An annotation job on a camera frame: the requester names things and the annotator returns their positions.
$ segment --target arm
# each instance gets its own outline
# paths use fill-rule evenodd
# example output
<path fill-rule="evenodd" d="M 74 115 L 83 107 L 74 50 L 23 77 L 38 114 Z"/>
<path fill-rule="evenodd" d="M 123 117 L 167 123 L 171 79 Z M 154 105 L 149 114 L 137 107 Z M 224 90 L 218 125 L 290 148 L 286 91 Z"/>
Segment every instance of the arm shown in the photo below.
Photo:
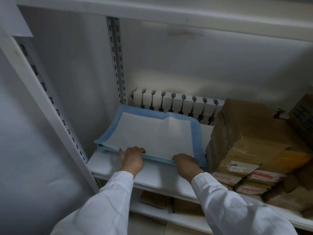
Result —
<path fill-rule="evenodd" d="M 296 235 L 291 223 L 256 200 L 228 191 L 186 154 L 173 157 L 178 174 L 190 182 L 208 225 L 218 235 Z"/>
<path fill-rule="evenodd" d="M 124 154 L 120 149 L 120 171 L 77 211 L 72 221 L 60 221 L 50 235 L 127 235 L 131 191 L 134 178 L 144 166 L 144 152 L 133 147 Z"/>

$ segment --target white wall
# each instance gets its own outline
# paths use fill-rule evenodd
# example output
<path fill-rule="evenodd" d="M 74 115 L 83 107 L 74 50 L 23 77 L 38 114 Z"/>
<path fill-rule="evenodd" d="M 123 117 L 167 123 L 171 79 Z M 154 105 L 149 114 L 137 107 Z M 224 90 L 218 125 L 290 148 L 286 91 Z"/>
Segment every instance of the white wall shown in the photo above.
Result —
<path fill-rule="evenodd" d="M 139 87 L 290 110 L 312 90 L 313 43 L 131 19 L 120 25 L 129 94 Z"/>
<path fill-rule="evenodd" d="M 36 51 L 90 158 L 119 106 L 106 17 L 21 7 Z"/>
<path fill-rule="evenodd" d="M 0 52 L 0 233 L 49 234 L 93 191 Z"/>

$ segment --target white pad surface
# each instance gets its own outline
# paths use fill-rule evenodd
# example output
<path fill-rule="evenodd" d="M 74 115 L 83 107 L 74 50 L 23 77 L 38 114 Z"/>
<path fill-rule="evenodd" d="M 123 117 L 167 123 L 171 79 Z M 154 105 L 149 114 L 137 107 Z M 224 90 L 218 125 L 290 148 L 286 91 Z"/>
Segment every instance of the white pad surface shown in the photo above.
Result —
<path fill-rule="evenodd" d="M 190 121 L 173 117 L 149 118 L 123 112 L 111 137 L 104 146 L 125 152 L 138 146 L 145 155 L 171 160 L 173 155 L 185 153 L 194 156 Z"/>

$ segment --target white sleeve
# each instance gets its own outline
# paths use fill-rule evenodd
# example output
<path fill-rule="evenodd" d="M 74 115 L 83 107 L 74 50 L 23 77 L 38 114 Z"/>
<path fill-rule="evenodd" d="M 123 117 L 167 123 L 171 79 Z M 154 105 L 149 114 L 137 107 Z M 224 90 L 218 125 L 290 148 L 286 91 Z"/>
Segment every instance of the white sleeve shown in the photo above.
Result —
<path fill-rule="evenodd" d="M 271 208 L 228 191 L 209 173 L 195 176 L 191 186 L 214 235 L 297 235 L 292 224 Z"/>
<path fill-rule="evenodd" d="M 50 235 L 127 235 L 133 184 L 134 177 L 131 173 L 114 173 L 71 221 L 58 222 Z"/>

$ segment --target person's left hand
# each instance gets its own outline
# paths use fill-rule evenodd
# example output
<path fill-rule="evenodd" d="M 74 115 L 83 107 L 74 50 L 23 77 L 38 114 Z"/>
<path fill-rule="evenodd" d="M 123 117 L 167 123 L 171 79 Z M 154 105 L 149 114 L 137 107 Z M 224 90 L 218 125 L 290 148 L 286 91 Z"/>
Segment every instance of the person's left hand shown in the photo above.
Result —
<path fill-rule="evenodd" d="M 133 174 L 134 178 L 143 169 L 144 163 L 142 160 L 142 154 L 146 153 L 144 148 L 132 147 L 123 153 L 122 149 L 119 149 L 119 158 L 122 162 L 120 171 L 127 171 Z"/>

